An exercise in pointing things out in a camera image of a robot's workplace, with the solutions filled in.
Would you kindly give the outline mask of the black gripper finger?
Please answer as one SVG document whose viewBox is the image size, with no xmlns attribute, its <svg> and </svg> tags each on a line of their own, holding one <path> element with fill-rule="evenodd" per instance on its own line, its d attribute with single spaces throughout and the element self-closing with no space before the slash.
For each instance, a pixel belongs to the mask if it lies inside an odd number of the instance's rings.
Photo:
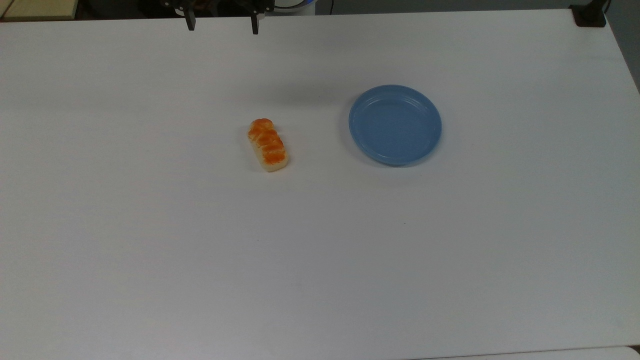
<svg viewBox="0 0 640 360">
<path fill-rule="evenodd" d="M 185 19 L 188 30 L 195 30 L 196 16 L 195 3 L 196 0 L 162 0 L 161 5 L 164 8 L 172 9 L 174 13 Z"/>
<path fill-rule="evenodd" d="M 254 35 L 259 33 L 259 21 L 275 8 L 274 0 L 236 0 L 236 5 L 242 9 L 244 17 L 250 18 Z"/>
</svg>

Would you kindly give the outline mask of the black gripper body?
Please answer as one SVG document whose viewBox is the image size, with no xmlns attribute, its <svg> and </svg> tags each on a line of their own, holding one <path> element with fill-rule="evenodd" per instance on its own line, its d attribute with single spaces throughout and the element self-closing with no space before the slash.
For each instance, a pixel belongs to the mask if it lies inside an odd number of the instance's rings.
<svg viewBox="0 0 640 360">
<path fill-rule="evenodd" d="M 196 10 L 247 10 L 249 0 L 197 0 Z"/>
</svg>

